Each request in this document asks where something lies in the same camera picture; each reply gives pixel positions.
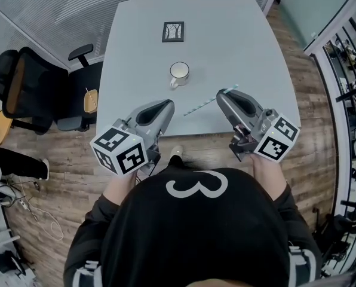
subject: chair backrest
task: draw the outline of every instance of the chair backrest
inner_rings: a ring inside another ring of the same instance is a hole
[[[17,55],[2,96],[4,115],[53,119],[57,115],[58,95],[67,83],[67,70],[48,63],[28,47]]]
[[[7,50],[0,54],[0,100],[4,100],[4,90],[9,88],[15,67],[19,59],[16,50]]]

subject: framed picture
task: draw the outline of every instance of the framed picture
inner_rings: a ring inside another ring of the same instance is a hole
[[[162,34],[162,42],[183,41],[184,34],[184,22],[165,22]]]

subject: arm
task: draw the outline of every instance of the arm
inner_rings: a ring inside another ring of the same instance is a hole
[[[123,178],[115,177],[104,190],[103,195],[86,214],[72,241],[64,267],[64,285],[72,286],[73,276],[85,262],[100,261],[102,241],[115,216],[119,205],[136,184],[134,172]]]
[[[291,188],[278,163],[252,154],[254,177],[274,201],[280,217],[283,219],[288,240],[293,246],[310,250],[316,258],[317,272],[320,275],[321,253],[312,237],[311,231],[300,214],[291,193]]]

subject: shoe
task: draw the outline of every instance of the shoe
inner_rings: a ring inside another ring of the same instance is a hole
[[[45,181],[49,180],[49,161],[45,158],[42,160],[42,162],[46,165],[47,167],[47,178],[45,179]]]
[[[171,150],[170,158],[172,158],[174,155],[178,155],[180,158],[182,158],[182,156],[183,156],[183,146],[182,145],[175,146]]]

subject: white cable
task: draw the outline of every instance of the white cable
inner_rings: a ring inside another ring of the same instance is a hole
[[[48,233],[48,232],[45,230],[45,228],[40,224],[40,222],[38,221],[37,217],[33,214],[33,217],[35,218],[35,221],[37,222],[37,224],[38,224],[38,225],[46,232],[46,234],[47,234],[49,237],[51,237],[53,240],[55,240],[55,241],[57,241],[57,242],[63,240],[63,238],[64,238],[64,233],[63,233],[63,230],[62,230],[61,225],[59,224],[59,222],[56,220],[55,217],[53,217],[53,216],[52,216],[49,212],[47,212],[46,210],[42,210],[41,208],[37,208],[37,207],[35,207],[35,206],[33,206],[32,204],[29,203],[29,200],[27,199],[27,196],[26,196],[26,194],[25,194],[25,192],[24,192],[24,187],[23,187],[23,184],[22,184],[22,178],[19,177],[19,180],[20,180],[20,186],[22,187],[23,196],[24,196],[24,198],[26,199],[26,201],[27,201],[27,203],[28,203],[28,207],[32,207],[33,209],[39,210],[40,212],[43,212],[43,213],[47,213],[49,216],[51,216],[52,219],[54,220],[54,221],[52,221],[52,223],[51,223],[51,231],[52,231],[52,233],[53,233],[54,235],[57,236],[57,234],[56,234],[56,233],[54,232],[54,230],[53,230],[53,224],[56,224],[56,225],[59,227],[59,229],[60,229],[61,236],[59,236],[59,238],[55,238],[55,237],[52,236],[50,233]]]

